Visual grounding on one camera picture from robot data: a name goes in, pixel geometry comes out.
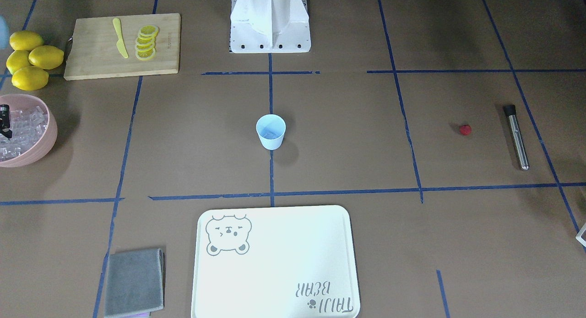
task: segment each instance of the light blue cup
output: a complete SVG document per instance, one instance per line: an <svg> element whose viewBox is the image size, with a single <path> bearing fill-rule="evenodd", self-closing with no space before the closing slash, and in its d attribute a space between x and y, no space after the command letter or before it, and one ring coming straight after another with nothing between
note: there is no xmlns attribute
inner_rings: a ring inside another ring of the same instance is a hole
<svg viewBox="0 0 586 318"><path fill-rule="evenodd" d="M285 120L276 114L266 114L257 121L260 143L267 150L276 150L283 143Z"/></svg>
<svg viewBox="0 0 586 318"><path fill-rule="evenodd" d="M8 32L8 25L4 20L4 17L0 16L0 49L8 47L8 40L10 38L10 32Z"/></svg>

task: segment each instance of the pile of lemons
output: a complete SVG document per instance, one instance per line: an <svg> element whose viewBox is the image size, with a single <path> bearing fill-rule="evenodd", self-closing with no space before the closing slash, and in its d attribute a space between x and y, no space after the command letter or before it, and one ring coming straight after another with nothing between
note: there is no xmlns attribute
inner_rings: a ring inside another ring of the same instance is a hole
<svg viewBox="0 0 586 318"><path fill-rule="evenodd" d="M136 37L136 44L134 45L134 55L140 61L148 61L155 57L157 50L155 43L157 35L159 34L159 27L155 25L147 25L140 28L138 36Z"/></svg>
<svg viewBox="0 0 586 318"><path fill-rule="evenodd" d="M45 70L63 64L63 51L43 43L43 38L32 31L23 30L10 36L14 51L6 60L6 68L12 74L14 87L23 91L41 89L49 82L49 73Z"/></svg>

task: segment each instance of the white tray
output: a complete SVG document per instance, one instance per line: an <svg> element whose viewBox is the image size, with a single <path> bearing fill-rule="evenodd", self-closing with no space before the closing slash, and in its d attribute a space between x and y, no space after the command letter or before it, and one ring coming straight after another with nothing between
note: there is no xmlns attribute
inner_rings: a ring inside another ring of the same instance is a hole
<svg viewBox="0 0 586 318"><path fill-rule="evenodd" d="M352 230L337 205L210 210L197 222L192 318L355 318Z"/></svg>

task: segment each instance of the bear face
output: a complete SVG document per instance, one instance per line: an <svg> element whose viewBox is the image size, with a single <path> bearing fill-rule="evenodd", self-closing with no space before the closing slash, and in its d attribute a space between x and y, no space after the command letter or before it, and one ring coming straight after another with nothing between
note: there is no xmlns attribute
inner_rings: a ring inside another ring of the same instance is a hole
<svg viewBox="0 0 586 318"><path fill-rule="evenodd" d="M249 251L248 237L252 224L246 216L212 217L206 224L206 232L210 243L207 253L216 256L220 251L236 251L242 255Z"/></svg>

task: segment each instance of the white plastic object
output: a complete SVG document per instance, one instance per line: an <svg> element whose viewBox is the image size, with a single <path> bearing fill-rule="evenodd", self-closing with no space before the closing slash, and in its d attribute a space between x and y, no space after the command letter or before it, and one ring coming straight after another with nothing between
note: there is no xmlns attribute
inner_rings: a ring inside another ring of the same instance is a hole
<svg viewBox="0 0 586 318"><path fill-rule="evenodd" d="M256 124L260 143L267 150L276 150L281 146L286 129L285 120L276 114L266 114Z"/></svg>
<svg viewBox="0 0 586 318"><path fill-rule="evenodd" d="M8 24L4 17L0 16L0 49L8 47L8 41L10 38L10 32L8 31Z"/></svg>
<svg viewBox="0 0 586 318"><path fill-rule="evenodd" d="M209 210L197 221L191 318L355 318L359 311L345 208Z"/></svg>
<svg viewBox="0 0 586 318"><path fill-rule="evenodd" d="M307 53L307 0L232 0L232 53Z"/></svg>
<svg viewBox="0 0 586 318"><path fill-rule="evenodd" d="M584 233L586 232L586 224L584 224L584 226L582 226L582 229L580 229L580 232L578 232L578 234L576 235L576 239L578 241L580 241L580 243L582 244L582 246L586 247L586 239L584 239L582 237L582 235L584 235Z"/></svg>

